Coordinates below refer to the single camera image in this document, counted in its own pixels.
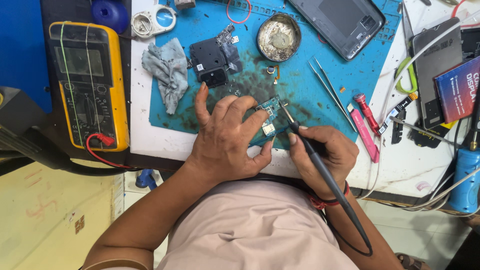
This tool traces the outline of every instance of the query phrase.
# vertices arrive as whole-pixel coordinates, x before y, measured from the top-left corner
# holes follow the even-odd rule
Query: fingernail
[[[291,132],[288,134],[288,139],[290,140],[290,145],[294,145],[297,142],[297,136]]]

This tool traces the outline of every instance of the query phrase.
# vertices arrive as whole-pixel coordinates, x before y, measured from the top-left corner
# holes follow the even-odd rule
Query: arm
[[[316,126],[310,128],[301,127],[299,132],[306,138],[314,139],[325,144],[326,156],[322,159],[324,160],[325,165],[329,168],[337,184],[340,186],[340,189],[343,190],[345,188],[345,179],[355,166],[355,162],[357,160],[359,153],[357,145],[343,135],[343,133],[331,126]],[[290,155],[295,165],[299,169],[302,179],[321,199],[335,199],[335,196],[333,196],[332,192],[323,181],[320,173],[310,161],[310,158],[305,151],[305,146],[300,138],[293,133],[290,133],[288,136],[291,144]],[[371,257],[366,257],[357,253],[347,244],[345,244],[345,242],[343,242],[338,235],[335,235],[340,249],[361,270],[403,269],[399,260],[395,257],[392,249],[380,235],[374,224],[369,220],[365,212],[363,212],[362,208],[351,192],[349,192],[347,195],[347,200],[353,207],[353,210],[357,214],[362,227],[367,233],[372,245],[373,255]],[[325,213],[331,224],[335,227],[338,233],[345,238],[345,240],[347,240],[358,250],[368,252],[368,248],[366,247],[363,239],[341,205],[327,206],[325,208]]]
[[[151,270],[153,251],[188,207],[215,185],[255,176],[270,163],[271,142],[253,159],[247,156],[248,144],[268,113],[257,111],[243,123],[246,110],[257,102],[250,96],[228,96],[210,115],[207,97],[203,83],[195,98],[200,131],[185,164],[113,222],[91,248],[83,269],[105,260],[130,259]]]

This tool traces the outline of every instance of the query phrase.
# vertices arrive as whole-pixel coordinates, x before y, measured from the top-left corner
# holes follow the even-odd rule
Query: blue silicone mat
[[[227,2],[228,0],[197,0],[195,8],[178,12],[177,24],[172,31],[156,36],[156,45],[160,47],[177,37],[184,47],[185,55],[190,58],[191,44],[216,36],[230,24],[226,15]],[[332,125],[355,141],[358,133],[351,129],[339,108],[336,108],[307,61],[314,61],[313,56],[317,58],[345,107],[349,103],[356,106],[352,98],[357,93],[364,93],[367,101],[370,101],[401,19],[401,15],[397,12],[400,0],[373,0],[373,2],[387,19],[385,27],[354,60],[347,62],[327,44],[320,43],[315,30],[290,4],[287,3],[283,9],[283,0],[265,0],[261,4],[251,1],[252,13],[249,19],[243,24],[234,24],[235,31],[232,32],[232,36],[239,36],[240,41],[235,45],[238,47],[243,63],[243,71],[228,74],[227,85],[210,89],[207,100],[208,110],[212,112],[217,101],[227,95],[233,95],[237,90],[242,96],[251,95],[258,102],[265,102],[278,94],[281,99],[288,101],[288,111],[302,125]],[[228,11],[233,20],[242,21],[248,14],[248,3],[232,0]],[[285,62],[278,63],[280,79],[277,85],[273,84],[274,74],[266,72],[266,67],[274,63],[265,60],[256,47],[256,35],[260,25],[275,12],[290,14],[298,21],[302,33],[301,44],[295,55]],[[312,64],[320,73],[318,65],[314,62]],[[188,83],[189,88],[179,101],[175,114],[168,115],[165,112],[157,81],[153,79],[149,116],[153,126],[193,134],[198,132],[194,99],[201,83],[197,81],[193,69],[188,70]],[[339,90],[342,86],[346,91],[340,94]],[[279,113],[279,118],[274,121],[275,127],[280,129],[287,124],[286,116]],[[252,141],[264,137],[260,129]],[[289,149],[286,133],[277,136],[274,147]]]

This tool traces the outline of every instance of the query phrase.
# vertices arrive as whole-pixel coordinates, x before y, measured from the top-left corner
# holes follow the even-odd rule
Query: white table surface
[[[147,10],[152,4],[151,0],[133,1],[132,14]],[[430,7],[425,6],[420,0],[408,0],[406,6],[414,34],[447,20],[453,10],[453,6],[444,4],[440,0],[432,0],[432,6]],[[466,2],[462,4],[458,12],[460,14],[464,9],[468,9],[472,13],[478,8],[480,8],[480,3]],[[152,75],[142,68],[141,58],[143,50],[147,49],[150,42],[155,42],[155,39],[140,38],[137,41],[132,41],[130,66],[132,69],[132,85],[131,100],[129,101],[131,105],[130,152],[173,160],[186,160],[192,150],[196,135],[155,127],[148,120]],[[403,26],[400,23],[369,104],[379,124],[383,123],[386,115],[381,116],[381,110],[390,85],[393,83],[395,69],[406,56]],[[387,112],[391,111],[396,104],[405,98],[405,95],[396,90],[388,95]],[[406,121],[413,124],[417,119],[417,102],[413,102],[407,108]],[[462,124],[464,127],[460,129],[461,138],[466,131],[466,122],[464,121]],[[390,124],[384,133],[384,147],[382,146],[380,160],[381,169],[375,190],[414,197],[422,197],[431,193],[452,161],[453,147],[446,143],[440,143],[436,149],[418,147],[413,141],[406,138],[410,131],[407,127],[404,127],[402,141],[396,145],[391,145],[392,126]],[[453,141],[455,128],[456,126],[445,138]],[[357,158],[357,164],[347,178],[348,183],[353,187],[371,188],[377,175],[378,164],[371,163],[360,137],[357,138],[356,144],[360,149],[360,154]],[[260,147],[252,147],[248,150],[249,156],[254,156],[259,152]],[[278,149],[278,151],[273,150],[272,154],[272,162],[262,172],[287,177],[300,177],[288,151]],[[419,191],[416,186],[424,181],[431,187]]]

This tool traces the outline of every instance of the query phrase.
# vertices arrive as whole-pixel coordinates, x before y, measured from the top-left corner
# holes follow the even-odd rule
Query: smartphone
[[[371,0],[288,0],[345,60],[353,60],[385,25]]]

